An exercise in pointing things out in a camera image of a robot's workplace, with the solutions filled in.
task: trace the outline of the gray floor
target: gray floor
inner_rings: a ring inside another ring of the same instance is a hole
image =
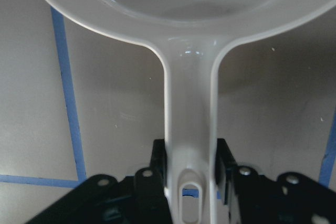
[[[0,5],[0,174],[76,180],[50,8]],[[87,175],[122,179],[163,137],[162,66],[145,48],[65,21]],[[225,57],[218,137],[238,161],[271,178],[288,170],[318,178],[336,105],[335,28],[333,9]],[[69,190],[0,185],[3,224],[24,222]]]

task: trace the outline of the blue tape line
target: blue tape line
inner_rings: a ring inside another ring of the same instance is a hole
[[[86,180],[86,169],[84,163],[82,142],[79,131],[79,122],[76,109],[74,85],[72,84],[72,76],[70,69],[69,53],[67,46],[67,38],[64,27],[64,18],[61,13],[51,7],[51,15],[53,18],[56,47],[58,53],[59,66],[61,70],[61,78],[63,82],[63,91],[65,103],[67,107],[69,128],[71,134],[73,154],[75,157],[76,170],[78,180],[80,182]]]
[[[75,188],[76,186],[80,184],[79,181],[74,181],[74,180],[33,178],[33,177],[22,177],[22,176],[13,176],[13,175],[0,175],[0,182],[28,184],[28,185],[37,185],[37,186],[55,186],[55,187],[66,187],[66,188]]]
[[[332,169],[336,158],[336,111],[334,113],[327,148],[321,164],[319,183],[329,187]]]
[[[194,198],[198,198],[199,193],[197,189],[183,189],[182,196],[191,196]],[[221,199],[221,195],[219,194],[219,192],[217,192],[217,199]]]

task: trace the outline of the white spoon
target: white spoon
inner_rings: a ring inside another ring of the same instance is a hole
[[[174,223],[185,223],[181,195],[186,185],[199,189],[195,223],[217,223],[214,162],[222,58],[239,44],[299,26],[336,5],[336,0],[46,1],[74,22],[148,47],[160,58],[167,197]]]

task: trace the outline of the white plastic utensil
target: white plastic utensil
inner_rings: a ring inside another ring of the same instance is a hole
[[[150,48],[165,82],[165,141],[174,223],[182,189],[199,189],[195,223],[217,223],[214,162],[218,66],[233,47],[281,33],[336,0],[46,0],[100,34]]]

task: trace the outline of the blue painter's tape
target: blue painter's tape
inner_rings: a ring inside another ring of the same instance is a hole
[[[73,91],[74,85],[72,84],[67,38],[64,27],[64,18],[61,13],[59,13],[52,7],[51,7],[51,15],[53,18],[52,24],[54,26],[57,54],[61,70],[61,78],[68,113],[69,128],[71,134],[72,148],[74,152],[73,154],[75,157],[77,176],[78,180],[82,182],[86,180],[87,177],[86,177],[82,142],[79,131],[75,93]]]
[[[0,175],[0,182],[37,185],[37,186],[54,186],[75,188],[80,183],[74,180],[51,179],[51,178],[33,178],[13,175]]]
[[[334,113],[334,118],[331,125],[331,130],[325,152],[326,153],[324,154],[320,170],[319,183],[326,187],[329,187],[332,169],[334,167],[336,158],[336,111]]]
[[[191,196],[194,198],[198,198],[199,197],[199,193],[197,189],[183,189],[182,190],[182,196]],[[219,192],[217,192],[217,199],[221,199],[221,195],[219,194]]]

